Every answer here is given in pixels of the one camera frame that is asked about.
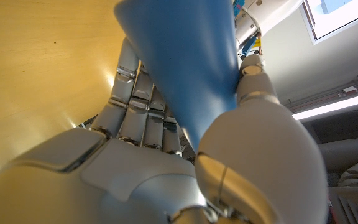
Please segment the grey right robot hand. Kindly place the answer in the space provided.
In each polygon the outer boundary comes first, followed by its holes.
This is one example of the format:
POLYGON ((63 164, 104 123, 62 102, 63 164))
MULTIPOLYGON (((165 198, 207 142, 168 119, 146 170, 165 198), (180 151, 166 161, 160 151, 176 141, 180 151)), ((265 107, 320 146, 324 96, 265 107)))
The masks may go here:
POLYGON ((260 55, 240 67, 237 108, 194 163, 128 40, 89 129, 65 131, 0 171, 0 223, 324 223, 321 153, 282 106, 260 55))

